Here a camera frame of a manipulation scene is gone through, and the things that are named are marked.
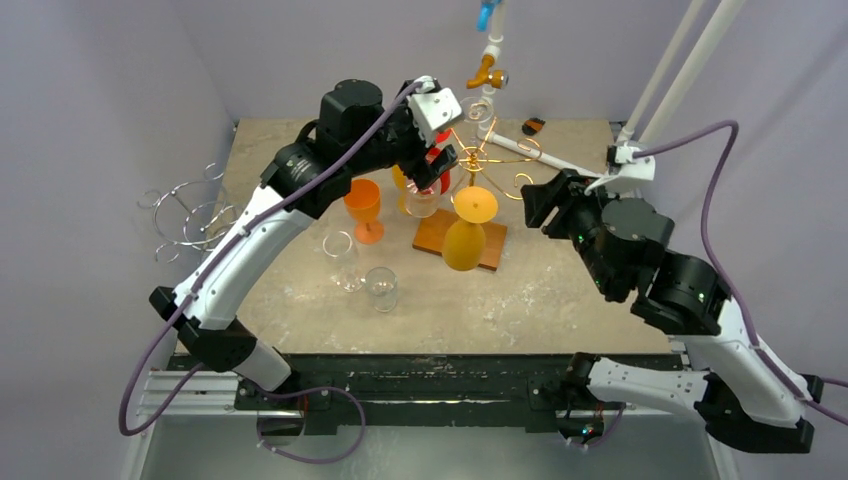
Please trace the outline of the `clear tall flute glass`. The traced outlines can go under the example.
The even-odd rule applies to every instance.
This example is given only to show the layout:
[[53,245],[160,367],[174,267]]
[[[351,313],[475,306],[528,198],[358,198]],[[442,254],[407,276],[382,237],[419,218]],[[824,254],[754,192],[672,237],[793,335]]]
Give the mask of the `clear tall flute glass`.
[[487,97],[465,97],[460,101],[460,107],[465,123],[484,131],[491,127],[492,120],[495,118],[495,110]]

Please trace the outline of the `clear wine glass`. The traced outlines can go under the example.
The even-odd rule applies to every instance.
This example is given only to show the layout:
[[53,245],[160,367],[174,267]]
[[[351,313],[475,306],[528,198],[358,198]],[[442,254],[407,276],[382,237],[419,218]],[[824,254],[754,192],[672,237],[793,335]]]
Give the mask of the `clear wine glass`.
[[322,250],[331,266],[331,280],[343,291],[354,293],[363,286],[355,240],[346,231],[328,233],[322,241]]

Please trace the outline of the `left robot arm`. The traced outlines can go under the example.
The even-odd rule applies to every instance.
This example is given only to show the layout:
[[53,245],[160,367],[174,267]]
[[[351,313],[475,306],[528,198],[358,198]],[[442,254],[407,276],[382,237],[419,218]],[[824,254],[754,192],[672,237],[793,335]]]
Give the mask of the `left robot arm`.
[[238,320],[240,305],[282,250],[350,193],[354,178],[397,166],[423,189],[455,166],[451,147],[427,154],[463,117],[455,93],[433,77],[405,81],[389,106],[369,81],[338,82],[317,119],[275,154],[213,251],[177,286],[156,288],[150,304],[203,365],[253,382],[272,408],[289,407],[298,395],[292,368]]

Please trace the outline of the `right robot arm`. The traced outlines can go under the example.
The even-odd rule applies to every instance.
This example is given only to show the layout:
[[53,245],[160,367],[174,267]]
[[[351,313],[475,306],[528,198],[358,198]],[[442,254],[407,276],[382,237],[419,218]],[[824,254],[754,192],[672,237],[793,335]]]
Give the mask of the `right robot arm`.
[[571,405],[630,403],[700,423],[708,435],[755,454],[807,454],[807,405],[822,380],[781,362],[743,318],[729,283],[706,261],[672,251],[674,222],[639,198],[591,191],[571,169],[521,188],[525,223],[568,240],[604,299],[701,360],[701,371],[659,371],[575,354],[558,392]]

